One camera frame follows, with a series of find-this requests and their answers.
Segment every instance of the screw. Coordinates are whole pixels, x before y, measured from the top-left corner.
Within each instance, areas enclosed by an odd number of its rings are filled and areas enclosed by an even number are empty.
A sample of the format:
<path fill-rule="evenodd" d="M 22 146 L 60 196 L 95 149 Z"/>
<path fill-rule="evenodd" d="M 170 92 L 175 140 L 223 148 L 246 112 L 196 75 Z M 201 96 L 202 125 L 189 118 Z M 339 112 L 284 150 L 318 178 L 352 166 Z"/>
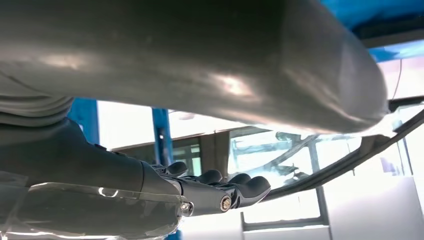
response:
<path fill-rule="evenodd" d="M 188 204 L 188 203 L 183 203 L 182 205 L 181 205 L 181 209 L 182 210 L 188 210 L 190 208 L 190 205 Z"/>
<path fill-rule="evenodd" d="M 226 212 L 230 209 L 231 207 L 231 199 L 229 196 L 224 196 L 221 200 L 221 210 L 223 212 Z"/>

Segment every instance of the blue pillar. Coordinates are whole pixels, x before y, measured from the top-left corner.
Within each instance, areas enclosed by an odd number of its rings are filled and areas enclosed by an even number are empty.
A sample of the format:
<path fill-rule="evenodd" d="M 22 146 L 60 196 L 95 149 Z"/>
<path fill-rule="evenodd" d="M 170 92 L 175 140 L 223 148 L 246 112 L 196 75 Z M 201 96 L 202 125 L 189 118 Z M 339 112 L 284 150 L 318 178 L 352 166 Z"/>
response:
<path fill-rule="evenodd" d="M 76 98 L 67 116 L 79 124 L 89 143 L 100 143 L 96 100 Z"/>
<path fill-rule="evenodd" d="M 170 131 L 170 118 L 168 109 L 152 108 L 154 130 L 154 152 L 156 154 L 156 164 L 169 166 L 173 161 L 173 146 Z M 169 235 L 167 240 L 181 240 L 181 232 Z"/>

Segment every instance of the robotic hand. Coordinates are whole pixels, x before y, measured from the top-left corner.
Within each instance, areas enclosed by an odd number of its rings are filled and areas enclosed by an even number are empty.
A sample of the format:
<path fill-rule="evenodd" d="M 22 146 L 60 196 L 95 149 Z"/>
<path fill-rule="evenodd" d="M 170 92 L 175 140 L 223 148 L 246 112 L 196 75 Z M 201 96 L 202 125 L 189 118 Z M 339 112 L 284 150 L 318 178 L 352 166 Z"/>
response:
<path fill-rule="evenodd" d="M 153 165 L 152 168 L 192 203 L 194 216 L 224 213 L 229 209 L 253 205 L 271 190 L 270 184 L 262 176 L 251 178 L 241 173 L 229 182 L 221 182 L 221 173 L 214 169 L 200 176 L 181 176 L 187 171 L 183 162 L 168 167 Z"/>
<path fill-rule="evenodd" d="M 191 215 L 217 214 L 253 205 L 271 189 L 261 176 L 240 174 L 220 182 L 221 173 L 182 176 L 187 167 L 150 165 L 86 141 L 70 119 L 45 127 L 0 125 L 0 172 L 25 177 L 24 186 L 43 183 L 95 186 L 135 193 L 184 196 Z"/>

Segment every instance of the black rubber strip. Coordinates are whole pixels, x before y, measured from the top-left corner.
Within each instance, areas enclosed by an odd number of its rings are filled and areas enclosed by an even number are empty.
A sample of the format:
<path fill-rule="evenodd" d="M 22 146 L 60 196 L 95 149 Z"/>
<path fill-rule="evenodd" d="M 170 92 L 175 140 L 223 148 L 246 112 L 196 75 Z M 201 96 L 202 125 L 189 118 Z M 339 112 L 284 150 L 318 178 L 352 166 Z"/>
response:
<path fill-rule="evenodd" d="M 287 196 L 301 191 L 315 189 L 316 187 L 328 183 L 329 181 L 347 173 L 348 171 L 353 170 L 354 168 L 367 161 L 368 159 L 374 157 L 375 155 L 383 152 L 392 144 L 400 141 L 422 124 L 424 124 L 424 110 L 420 111 L 417 115 L 415 115 L 410 120 L 402 124 L 399 128 L 397 128 L 395 130 L 397 134 L 394 137 L 389 139 L 386 139 L 386 137 L 381 135 L 364 137 L 362 139 L 361 146 L 355 151 L 349 153 L 348 155 L 344 156 L 335 163 L 325 167 L 324 169 L 313 173 L 305 179 L 272 190 L 262 200 L 262 202 L 281 198 L 283 196 Z M 368 152 L 364 152 L 364 142 L 367 142 L 364 141 L 365 138 L 368 138 L 367 140 L 373 140 L 373 146 L 369 149 Z"/>

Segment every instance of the transparent plastic cover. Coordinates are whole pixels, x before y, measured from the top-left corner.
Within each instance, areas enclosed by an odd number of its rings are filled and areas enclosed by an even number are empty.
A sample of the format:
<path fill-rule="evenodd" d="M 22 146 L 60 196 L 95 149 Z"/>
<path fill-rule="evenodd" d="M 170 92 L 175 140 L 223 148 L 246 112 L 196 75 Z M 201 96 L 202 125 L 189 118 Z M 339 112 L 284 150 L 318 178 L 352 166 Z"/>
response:
<path fill-rule="evenodd" d="M 1 240 L 159 239 L 192 209 L 179 195 L 26 182 L 0 171 Z"/>

